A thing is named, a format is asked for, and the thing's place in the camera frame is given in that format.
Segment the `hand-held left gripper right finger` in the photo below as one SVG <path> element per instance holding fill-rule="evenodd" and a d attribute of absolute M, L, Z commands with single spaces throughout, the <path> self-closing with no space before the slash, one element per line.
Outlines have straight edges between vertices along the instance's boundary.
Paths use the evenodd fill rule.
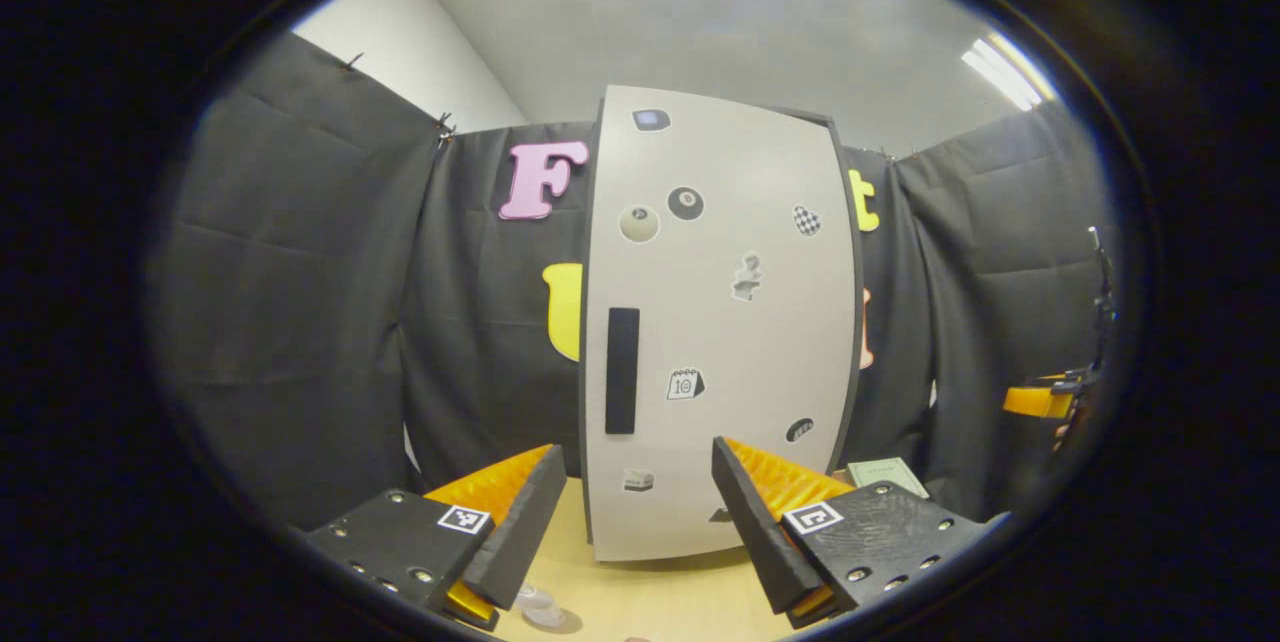
<path fill-rule="evenodd" d="M 1005 522 L 974 522 L 892 478 L 861 486 L 732 437 L 712 480 L 773 613 L 795 629 L 923 586 Z"/>

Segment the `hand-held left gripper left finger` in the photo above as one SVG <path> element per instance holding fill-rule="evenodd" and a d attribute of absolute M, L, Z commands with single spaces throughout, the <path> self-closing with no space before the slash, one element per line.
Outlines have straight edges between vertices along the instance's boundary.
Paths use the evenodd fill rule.
<path fill-rule="evenodd" d="M 547 442 L 430 492 L 375 492 L 303 541 L 416 610 L 490 632 L 516 605 L 566 481 L 563 449 Z"/>

